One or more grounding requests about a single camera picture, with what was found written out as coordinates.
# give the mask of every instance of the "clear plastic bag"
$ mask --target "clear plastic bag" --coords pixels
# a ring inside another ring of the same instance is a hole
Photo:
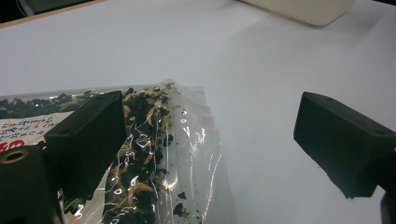
[[[35,118],[47,114],[56,125],[106,91],[122,91],[129,135],[91,199],[61,197],[64,222],[237,223],[219,133],[200,87],[164,81],[2,97],[0,146],[15,147],[18,140],[32,145],[44,135],[23,133],[10,140],[6,130],[19,127],[9,124],[45,120]]]

